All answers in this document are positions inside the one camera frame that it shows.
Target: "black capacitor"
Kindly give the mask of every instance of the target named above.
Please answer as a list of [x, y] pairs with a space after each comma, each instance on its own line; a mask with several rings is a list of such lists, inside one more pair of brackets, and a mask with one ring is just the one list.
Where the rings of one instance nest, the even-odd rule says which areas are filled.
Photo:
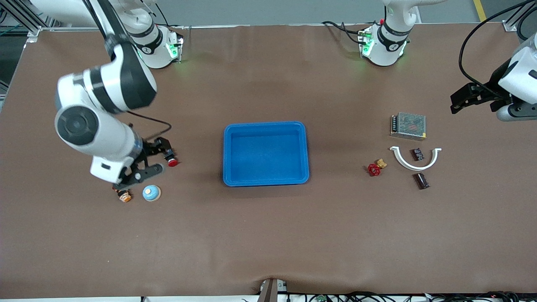
[[416, 182], [418, 183], [420, 190], [427, 189], [430, 187], [423, 173], [414, 174], [414, 179], [416, 179]]
[[419, 148], [412, 150], [412, 157], [415, 161], [422, 161], [425, 158]]

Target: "gray floor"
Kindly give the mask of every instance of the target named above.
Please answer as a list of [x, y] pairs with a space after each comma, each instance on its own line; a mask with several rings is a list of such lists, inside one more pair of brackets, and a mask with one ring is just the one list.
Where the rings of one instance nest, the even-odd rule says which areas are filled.
[[[509, 8], [512, 5], [515, 5], [519, 3], [520, 1], [512, 1], [512, 0], [481, 0], [481, 3], [483, 4], [483, 10], [485, 11], [485, 15], [487, 17], [490, 17], [494, 15], [497, 12], [500, 12], [506, 8]], [[506, 20], [510, 16], [509, 13], [506, 13], [505, 15], [499, 16], [498, 18], [495, 18], [496, 21]], [[537, 31], [537, 12], [531, 14], [527, 17], [527, 19], [524, 21], [524, 26], [522, 27], [522, 34], [526, 37], [531, 36], [532, 34]]]
[[11, 82], [25, 42], [26, 37], [0, 37], [0, 80]]
[[[158, 4], [169, 24], [177, 25], [365, 23], [384, 16], [379, 0], [159, 0]], [[472, 0], [421, 6], [420, 12], [424, 23], [479, 21]], [[157, 22], [164, 23], [155, 13]]]

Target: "yellow floor stripe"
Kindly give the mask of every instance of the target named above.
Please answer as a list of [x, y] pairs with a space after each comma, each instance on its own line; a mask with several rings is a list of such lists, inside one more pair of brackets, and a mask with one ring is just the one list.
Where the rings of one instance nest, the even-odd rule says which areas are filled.
[[477, 11], [477, 15], [479, 16], [479, 21], [483, 22], [487, 19], [485, 16], [485, 11], [483, 10], [483, 5], [481, 4], [481, 0], [474, 0], [475, 10]]

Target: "blue plastic tray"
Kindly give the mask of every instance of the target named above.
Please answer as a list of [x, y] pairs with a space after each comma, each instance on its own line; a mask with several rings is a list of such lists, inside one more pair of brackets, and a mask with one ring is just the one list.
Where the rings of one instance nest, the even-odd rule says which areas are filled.
[[223, 178], [228, 186], [305, 183], [309, 165], [304, 124], [281, 121], [227, 126]]

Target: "black cable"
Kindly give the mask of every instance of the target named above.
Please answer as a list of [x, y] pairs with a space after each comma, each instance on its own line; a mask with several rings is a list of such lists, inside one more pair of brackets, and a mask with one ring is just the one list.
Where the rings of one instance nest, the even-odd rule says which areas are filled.
[[451, 299], [451, 298], [448, 298], [448, 297], [446, 297], [445, 295], [440, 294], [440, 297], [433, 297], [432, 299], [429, 299], [429, 301], [430, 301], [430, 302], [434, 302], [436, 299], [443, 299], [443, 301], [447, 301], [447, 300], [449, 300], [449, 299]]
[[365, 300], [365, 299], [367, 299], [367, 298], [369, 298], [369, 299], [375, 299], [375, 298], [373, 298], [372, 296], [363, 296], [363, 297], [361, 297], [360, 299], [358, 299], [357, 296], [362, 296], [362, 295], [359, 294], [359, 295], [354, 296], [354, 297], [353, 297], [353, 301], [354, 301], [354, 302], [362, 302], [363, 300]]
[[156, 3], [155, 5], [157, 6], [158, 11], [161, 12], [162, 18], [164, 18], [164, 22], [166, 22], [166, 26], [170, 26], [170, 24], [168, 23], [168, 20], [166, 19], [166, 16], [162, 13], [160, 6], [158, 6], [158, 4]]
[[308, 302], [308, 295], [299, 292], [286, 292], [287, 294], [295, 294], [297, 296], [304, 296], [304, 302]]
[[518, 25], [517, 25], [517, 36], [522, 40], [522, 41], [526, 41], [528, 38], [525, 37], [523, 34], [522, 34], [522, 23], [524, 23], [524, 20], [526, 20], [526, 18], [531, 15], [533, 12], [537, 11], [537, 8], [532, 8], [530, 9], [528, 12], [526, 12], [525, 15], [523, 15], [521, 18], [520, 18], [520, 21], [518, 22]]
[[149, 6], [148, 6], [143, 0], [140, 0], [140, 2], [143, 3], [143, 5], [145, 5], [145, 6], [149, 9], [149, 11], [148, 11], [149, 14], [153, 15], [153, 17], [157, 17], [157, 14], [155, 14], [155, 13], [153, 12], [153, 10], [151, 10], [151, 9], [149, 8]]
[[520, 301], [524, 302], [533, 302], [537, 299], [536, 294], [534, 293], [523, 293], [521, 294]]
[[[528, 10], [530, 10], [530, 9], [531, 9], [532, 7], [534, 7], [534, 6], [535, 6], [535, 3], [532, 3], [532, 5], [530, 5], [530, 6], [528, 7], [528, 9], [527, 9], [524, 13], [520, 14], [520, 15], [518, 16], [518, 18], [517, 18], [515, 21], [513, 21], [513, 24], [515, 24], [516, 22], [518, 22], [518, 20], [520, 20], [520, 18], [522, 18], [522, 16], [523, 16]], [[521, 6], [519, 9], [517, 9], [517, 11], [514, 12], [514, 14], [511, 16], [511, 18], [514, 17], [514, 16], [515, 16], [521, 9], [523, 9], [523, 8], [524, 8], [524, 7]]]
[[0, 23], [4, 22], [5, 19], [8, 17], [8, 12], [4, 9], [0, 9], [0, 17], [2, 17], [2, 14], [4, 14], [4, 18], [2, 18], [2, 21], [0, 21]]
[[345, 31], [345, 33], [347, 34], [347, 37], [349, 39], [351, 39], [351, 41], [353, 41], [354, 43], [356, 44], [360, 44], [360, 45], [365, 45], [365, 42], [362, 42], [362, 41], [358, 41], [358, 40], [354, 40], [351, 35], [349, 34], [349, 31], [347, 30], [347, 28], [345, 27], [345, 23], [341, 22], [341, 26], [343, 27], [343, 30]]
[[[336, 23], [332, 22], [332, 21], [325, 21], [323, 22], [322, 24], [326, 25], [326, 24], [330, 24], [332, 25], [333, 27], [339, 29], [340, 31], [346, 31], [345, 29], [343, 29], [341, 26], [337, 25]], [[348, 33], [352, 33], [352, 34], [358, 34], [358, 31], [349, 31], [347, 30], [346, 32]]]
[[382, 298], [383, 301], [386, 301], [386, 299], [390, 300], [391, 302], [396, 302], [392, 297], [386, 295], [386, 294], [377, 294], [378, 297]]
[[381, 302], [380, 300], [378, 300], [377, 298], [375, 298], [375, 296], [377, 297], [380, 297], [378, 294], [374, 293], [374, 292], [352, 292], [349, 294], [351, 297], [356, 297], [356, 296], [363, 296], [362, 298], [360, 299], [356, 299], [354, 300], [355, 302], [360, 302], [366, 298], [369, 298], [369, 299], [373, 299], [375, 300], [375, 302]]
[[520, 301], [520, 298], [518, 297], [518, 295], [512, 291], [509, 291], [509, 292], [506, 292], [505, 293], [506, 296], [508, 298], [511, 298], [511, 300], [513, 300], [513, 302], [519, 302]]
[[91, 15], [91, 18], [95, 21], [95, 23], [97, 24], [97, 27], [99, 28], [99, 31], [101, 32], [101, 34], [103, 35], [103, 38], [106, 40], [106, 33], [104, 32], [104, 29], [103, 29], [103, 26], [101, 25], [100, 22], [98, 22], [99, 18], [97, 17], [97, 13], [95, 13], [95, 10], [93, 9], [93, 7], [91, 6], [91, 3], [89, 2], [89, 0], [82, 0], [82, 2], [84, 3], [84, 5], [86, 6], [86, 8], [88, 9], [88, 11], [90, 12], [90, 15]]
[[459, 300], [450, 300], [449, 302], [473, 302], [473, 301], [487, 301], [487, 302], [492, 302], [492, 300], [490, 299], [485, 299], [485, 298], [478, 298], [478, 297], [468, 297], [468, 298], [465, 298], [465, 299], [459, 299]]
[[502, 300], [502, 302], [511, 302], [511, 297], [509, 296], [511, 292], [503, 292], [503, 291], [489, 291], [485, 295], [478, 295], [477, 298], [482, 298], [483, 296], [489, 297], [495, 297]]
[[169, 122], [167, 122], [167, 121], [163, 121], [163, 120], [159, 120], [159, 119], [154, 119], [154, 118], [146, 117], [146, 116], [143, 116], [143, 115], [141, 115], [141, 114], [134, 113], [134, 112], [132, 112], [132, 111], [127, 111], [127, 113], [132, 114], [132, 115], [137, 116], [137, 117], [140, 117], [140, 118], [144, 118], [144, 119], [152, 120], [152, 121], [155, 121], [155, 122], [157, 122], [157, 123], [165, 124], [165, 125], [168, 126], [166, 129], [164, 129], [164, 130], [162, 130], [162, 131], [160, 131], [160, 132], [157, 132], [157, 133], [155, 133], [155, 134], [152, 134], [152, 135], [150, 135], [150, 136], [144, 138], [145, 140], [153, 139], [153, 138], [155, 138], [155, 137], [157, 137], [157, 136], [159, 136], [159, 135], [162, 135], [162, 134], [168, 132], [169, 130], [171, 130], [171, 127], [172, 127], [172, 126], [171, 126], [171, 124], [170, 124]]
[[313, 295], [313, 297], [309, 298], [309, 301], [308, 301], [308, 302], [313, 301], [313, 299], [315, 299], [315, 298], [317, 298], [317, 297], [319, 297], [319, 296], [320, 296], [320, 295], [318, 295], [318, 294]]
[[0, 88], [2, 88], [5, 91], [7, 91], [9, 89], [9, 85], [6, 82], [0, 80]]
[[459, 53], [459, 69], [461, 70], [462, 74], [467, 78], [469, 79], [470, 81], [472, 81], [474, 84], [476, 85], [479, 85], [481, 86], [483, 89], [487, 90], [488, 92], [490, 92], [491, 94], [501, 98], [501, 96], [497, 93], [495, 93], [494, 91], [490, 90], [490, 88], [486, 87], [485, 85], [483, 85], [481, 82], [479, 82], [478, 80], [474, 79], [473, 77], [471, 77], [464, 69], [464, 67], [462, 66], [462, 55], [465, 51], [465, 47], [466, 47], [466, 44], [468, 43], [468, 40], [470, 40], [471, 36], [479, 29], [481, 28], [481, 26], [483, 26], [485, 23], [487, 23], [488, 21], [500, 16], [500, 15], [503, 15], [505, 14], [506, 12], [509, 12], [509, 11], [512, 11], [514, 9], [517, 9], [521, 6], [524, 6], [528, 3], [531, 3], [532, 1], [534, 0], [525, 0], [519, 4], [516, 4], [516, 5], [513, 5], [512, 7], [510, 8], [507, 8], [499, 13], [495, 13], [494, 15], [490, 16], [489, 18], [487, 18], [485, 21], [479, 23], [476, 27], [474, 27], [474, 29], [468, 34], [468, 36], [466, 36], [466, 39], [464, 40], [464, 42], [462, 43], [462, 46], [461, 46], [461, 51]]

